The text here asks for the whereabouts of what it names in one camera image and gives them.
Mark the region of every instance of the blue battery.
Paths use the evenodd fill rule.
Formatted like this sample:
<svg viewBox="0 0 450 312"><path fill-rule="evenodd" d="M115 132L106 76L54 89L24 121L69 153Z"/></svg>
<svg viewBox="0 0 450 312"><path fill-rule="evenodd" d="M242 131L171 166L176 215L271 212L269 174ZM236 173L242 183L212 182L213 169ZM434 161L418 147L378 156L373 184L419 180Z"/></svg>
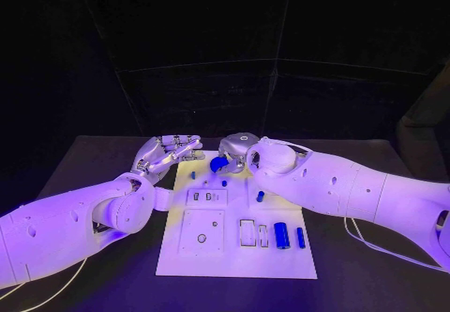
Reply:
<svg viewBox="0 0 450 312"><path fill-rule="evenodd" d="M297 237L298 237L298 246L303 249L307 246L304 245L303 229L300 227L297 228Z"/></svg>
<svg viewBox="0 0 450 312"><path fill-rule="evenodd" d="M264 192L259 190L258 196L256 196L256 198L255 198L255 200L256 200L258 203L262 202L262 198L264 198Z"/></svg>
<svg viewBox="0 0 450 312"><path fill-rule="evenodd" d="M284 222L274 224L274 237L277 239L277 248L288 249L291 245L288 244L288 227Z"/></svg>

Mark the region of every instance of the white cable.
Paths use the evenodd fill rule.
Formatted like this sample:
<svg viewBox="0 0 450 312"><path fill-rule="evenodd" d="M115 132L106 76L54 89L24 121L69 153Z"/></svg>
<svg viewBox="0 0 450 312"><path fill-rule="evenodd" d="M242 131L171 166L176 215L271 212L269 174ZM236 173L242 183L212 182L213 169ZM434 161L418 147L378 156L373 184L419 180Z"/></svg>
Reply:
<svg viewBox="0 0 450 312"><path fill-rule="evenodd" d="M8 295L11 294L26 283L20 284L10 292L7 292L1 297L0 300Z"/></svg>
<svg viewBox="0 0 450 312"><path fill-rule="evenodd" d="M275 140L275 139L272 139L272 138L268 138L267 136L264 136L261 139L262 139L264 141L267 141L267 142L272 142L272 143L278 143L278 144L295 146L297 148L301 148L304 151L313 151L310 148L305 148L305 147L301 146L301 145L297 145L297 144L294 144L294 143L290 143L290 142L285 142L285 141L281 141L281 140Z"/></svg>
<svg viewBox="0 0 450 312"><path fill-rule="evenodd" d="M20 311L20 312L29 312L30 310L34 310L37 307L43 306L60 294L63 289L67 287L67 284L73 281L79 271L82 270L82 266L85 265L85 263L86 263L86 259L82 261L82 265L79 266L78 271L75 272L75 274L73 274L72 278L69 279L67 283L63 285L63 288L39 305L30 307L29 309Z"/></svg>
<svg viewBox="0 0 450 312"><path fill-rule="evenodd" d="M398 253L391 252L389 250L385 250L385 249L380 248L379 246L376 246L376 245L373 245L372 243L369 243L369 242L363 239L363 235L360 234L359 227L357 227L357 225L356 225L354 219L353 219L353 218L350 218L350 219L352 219L353 226L354 226L354 229L356 229L356 232L357 232L359 237L356 237L356 236L350 233L349 228L347 228L347 218L344 217L344 229L346 229L346 232L349 233L349 236L352 236L353 239L357 239L360 242L363 242L363 244L365 244L369 248L372 248L372 249L376 250L378 252L383 252L383 253L386 253L386 254L389 254L389 255L393 255L395 257L401 258L402 260L406 260L406 261L415 263L417 265L421 265L421 266L424 266L424 267L427 267L427 268L431 268L432 270L438 270L438 271L447 272L447 270L445 270L444 268L441 268L440 266L428 265L427 263L422 263L422 262L414 260L412 258L409 258L409 257L406 257L406 256L404 256L404 255L399 255Z"/></svg>

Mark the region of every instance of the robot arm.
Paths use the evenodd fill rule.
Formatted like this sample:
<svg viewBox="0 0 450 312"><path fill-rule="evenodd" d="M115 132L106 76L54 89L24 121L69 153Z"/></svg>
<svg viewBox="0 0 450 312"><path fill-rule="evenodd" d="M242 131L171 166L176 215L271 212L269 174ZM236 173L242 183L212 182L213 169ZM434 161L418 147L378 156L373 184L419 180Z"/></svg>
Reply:
<svg viewBox="0 0 450 312"><path fill-rule="evenodd" d="M20 206L0 218L0 289L59 272L145 225L170 193L153 184L171 164L203 159L197 136L151 138L131 172Z"/></svg>
<svg viewBox="0 0 450 312"><path fill-rule="evenodd" d="M262 138L245 152L261 190L317 213L392 229L450 272L450 218L438 225L450 210L450 184L378 172L316 151L295 153L287 144Z"/></svg>

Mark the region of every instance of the blue object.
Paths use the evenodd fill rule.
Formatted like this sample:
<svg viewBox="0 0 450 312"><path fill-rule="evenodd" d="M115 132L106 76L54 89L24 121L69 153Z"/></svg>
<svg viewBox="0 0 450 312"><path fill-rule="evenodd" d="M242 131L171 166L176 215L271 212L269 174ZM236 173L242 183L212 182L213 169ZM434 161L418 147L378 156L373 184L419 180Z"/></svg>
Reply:
<svg viewBox="0 0 450 312"><path fill-rule="evenodd" d="M226 159L226 156L223 157L215 157L212 160L210 160L210 163L209 163L209 167L210 167L210 170L213 172L217 172L217 170L228 165L228 159Z"/></svg>
<svg viewBox="0 0 450 312"><path fill-rule="evenodd" d="M256 196L256 198L255 198L255 200L256 200L258 203L262 202L262 198L264 198L264 192L259 190L258 196Z"/></svg>
<svg viewBox="0 0 450 312"><path fill-rule="evenodd" d="M284 222L274 224L274 237L277 239L277 248L288 249L291 245L288 244L288 227Z"/></svg>
<svg viewBox="0 0 450 312"><path fill-rule="evenodd" d="M303 249L307 246L304 245L303 229L300 227L297 228L297 236L298 236L298 246Z"/></svg>

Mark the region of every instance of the robotic hand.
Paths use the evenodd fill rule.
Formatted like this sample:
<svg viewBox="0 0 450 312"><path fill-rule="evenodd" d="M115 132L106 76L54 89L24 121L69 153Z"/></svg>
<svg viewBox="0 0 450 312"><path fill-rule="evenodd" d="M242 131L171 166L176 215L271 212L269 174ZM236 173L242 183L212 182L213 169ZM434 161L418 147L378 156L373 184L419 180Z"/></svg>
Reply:
<svg viewBox="0 0 450 312"><path fill-rule="evenodd" d="M153 184L171 164L204 158L199 148L199 136L151 138L129 173L0 218L0 289L59 272L144 227L151 210L170 205L171 192Z"/></svg>
<svg viewBox="0 0 450 312"><path fill-rule="evenodd" d="M252 138L251 146L243 135ZM229 135L220 141L219 155L228 152L241 168L246 161L261 190L317 213L362 219L392 229L429 254L442 268L438 269L450 272L450 217L438 224L450 210L450 184L378 172L303 146L297 147L307 153L297 153L288 147L295 144L267 137L255 141L251 134Z"/></svg>

